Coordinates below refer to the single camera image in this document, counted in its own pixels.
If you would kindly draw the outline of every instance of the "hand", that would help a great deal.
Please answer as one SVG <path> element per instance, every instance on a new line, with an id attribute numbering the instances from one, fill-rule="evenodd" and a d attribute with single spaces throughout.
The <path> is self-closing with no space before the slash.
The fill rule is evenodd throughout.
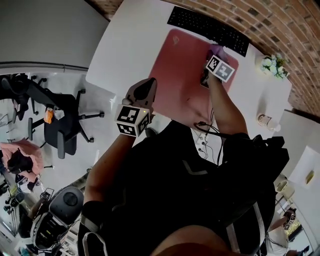
<path id="1" fill-rule="evenodd" d="M 296 250 L 289 250 L 285 256 L 297 256 L 298 255 L 298 251 Z"/>
<path id="2" fill-rule="evenodd" d="M 287 223 L 290 221 L 291 216 L 294 215 L 294 214 L 296 214 L 296 210 L 293 209 L 293 208 L 288 209 L 288 210 L 283 214 L 283 216 L 284 216 L 284 217 L 287 217 L 287 219 L 288 219 L 288 220 L 287 220 Z"/>
<path id="3" fill-rule="evenodd" d="M 221 60 L 223 60 L 225 63 L 229 64 L 228 61 L 228 55 L 226 54 L 226 52 L 224 51 L 224 47 L 218 44 L 211 44 L 210 45 L 210 50 L 212 51 L 212 53 L 219 57 Z"/>

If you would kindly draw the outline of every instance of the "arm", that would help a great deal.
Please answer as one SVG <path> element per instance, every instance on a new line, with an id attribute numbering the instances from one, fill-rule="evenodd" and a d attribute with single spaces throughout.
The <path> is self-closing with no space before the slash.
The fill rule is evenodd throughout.
<path id="1" fill-rule="evenodd" d="M 93 166 L 85 185 L 84 203 L 105 200 L 105 194 L 113 184 L 115 174 L 131 150 L 135 139 L 120 134 Z"/>
<path id="2" fill-rule="evenodd" d="M 28 217 L 29 217 L 30 219 L 33 219 L 33 218 L 37 215 L 40 206 L 41 206 L 45 201 L 46 201 L 46 199 L 43 198 L 43 197 L 41 197 L 41 198 L 39 199 L 39 201 L 36 202 L 35 205 L 31 207 L 30 212 L 28 213 Z"/>
<path id="3" fill-rule="evenodd" d="M 275 230 L 276 228 L 281 227 L 283 224 L 287 222 L 288 218 L 287 217 L 282 217 L 281 219 L 278 219 L 273 225 L 270 226 L 269 232 L 272 230 Z"/>
<path id="4" fill-rule="evenodd" d="M 209 72 L 208 85 L 214 118 L 218 129 L 223 134 L 248 134 L 246 121 L 229 98 L 221 82 Z"/>

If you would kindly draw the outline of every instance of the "keyboard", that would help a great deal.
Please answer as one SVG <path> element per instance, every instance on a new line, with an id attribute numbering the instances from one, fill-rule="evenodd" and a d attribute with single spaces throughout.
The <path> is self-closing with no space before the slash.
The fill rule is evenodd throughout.
<path id="1" fill-rule="evenodd" d="M 213 40 L 244 57 L 247 54 L 250 39 L 215 18 L 175 6 L 167 23 Z"/>

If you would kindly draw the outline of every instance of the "person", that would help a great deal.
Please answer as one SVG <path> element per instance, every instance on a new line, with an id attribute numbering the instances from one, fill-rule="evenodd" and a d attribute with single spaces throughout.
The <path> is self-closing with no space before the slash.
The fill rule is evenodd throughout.
<path id="1" fill-rule="evenodd" d="M 266 234 L 266 252 L 267 256 L 295 256 L 297 251 L 289 250 L 289 240 L 285 233 L 284 225 L 290 221 L 291 215 L 295 214 L 295 209 L 289 208 L 284 216 L 274 212 L 269 230 Z"/>
<path id="2" fill-rule="evenodd" d="M 208 85 L 217 127 L 232 135 L 224 141 L 222 164 L 202 159 L 191 129 L 176 121 L 134 147 L 135 137 L 120 134 L 86 181 L 80 256 L 232 256 L 258 250 L 260 227 L 252 206 L 258 201 L 268 230 L 273 180 L 281 170 L 264 170 L 263 156 L 244 142 L 249 136 L 243 115 L 215 76 L 209 74 Z M 232 223 L 240 234 L 236 252 L 226 231 Z"/>

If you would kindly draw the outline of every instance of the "office chair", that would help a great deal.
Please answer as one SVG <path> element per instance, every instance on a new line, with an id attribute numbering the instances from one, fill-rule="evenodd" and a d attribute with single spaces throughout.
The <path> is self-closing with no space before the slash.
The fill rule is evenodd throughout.
<path id="1" fill-rule="evenodd" d="M 26 94 L 28 85 L 26 84 L 25 74 L 14 74 L 10 76 L 0 76 L 0 100 L 11 99 L 12 103 L 16 102 L 20 107 L 19 111 L 14 108 L 12 122 L 16 122 L 18 116 L 21 121 L 24 118 L 25 112 L 29 109 L 29 96 Z"/>
<path id="2" fill-rule="evenodd" d="M 86 142 L 93 143 L 94 138 L 88 138 L 84 129 L 80 125 L 80 120 L 90 118 L 104 118 L 105 113 L 93 115 L 79 115 L 79 102 L 81 94 L 85 94 L 86 90 L 79 90 L 76 99 L 71 94 L 58 94 L 53 93 L 47 88 L 42 88 L 34 81 L 30 81 L 28 90 L 26 92 L 31 99 L 37 103 L 43 104 L 47 108 L 58 108 L 63 110 L 64 116 L 57 119 L 53 115 L 51 123 L 46 123 L 42 118 L 36 122 L 33 122 L 32 118 L 28 121 L 28 136 L 33 140 L 33 129 L 44 123 L 44 140 L 52 147 L 58 149 L 58 157 L 60 159 L 65 158 L 65 154 L 74 155 L 77 150 L 77 135 L 80 133 Z"/>

